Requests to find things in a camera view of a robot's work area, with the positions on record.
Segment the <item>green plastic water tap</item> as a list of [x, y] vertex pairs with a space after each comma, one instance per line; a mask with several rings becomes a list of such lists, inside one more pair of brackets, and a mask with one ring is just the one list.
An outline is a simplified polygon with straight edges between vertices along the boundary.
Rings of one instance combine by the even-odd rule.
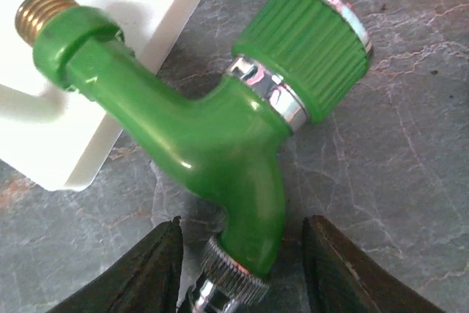
[[372, 43], [342, 0], [269, 0], [232, 53], [213, 91], [197, 100], [181, 95], [191, 104], [186, 138], [196, 156], [186, 178], [154, 159], [227, 214], [183, 312], [234, 312], [263, 299], [285, 224], [278, 149], [306, 122], [322, 121], [366, 75]]

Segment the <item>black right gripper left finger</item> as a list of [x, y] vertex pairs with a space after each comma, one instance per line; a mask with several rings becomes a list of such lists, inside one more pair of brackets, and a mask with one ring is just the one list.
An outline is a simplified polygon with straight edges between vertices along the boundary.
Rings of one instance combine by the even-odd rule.
[[164, 221], [50, 312], [175, 312], [182, 273], [180, 218]]

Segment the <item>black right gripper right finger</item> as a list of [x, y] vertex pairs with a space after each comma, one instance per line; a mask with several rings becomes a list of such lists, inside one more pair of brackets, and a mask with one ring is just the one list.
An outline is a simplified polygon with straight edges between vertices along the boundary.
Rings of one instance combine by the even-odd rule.
[[324, 216], [303, 219], [301, 244], [312, 312], [442, 312], [379, 266]]

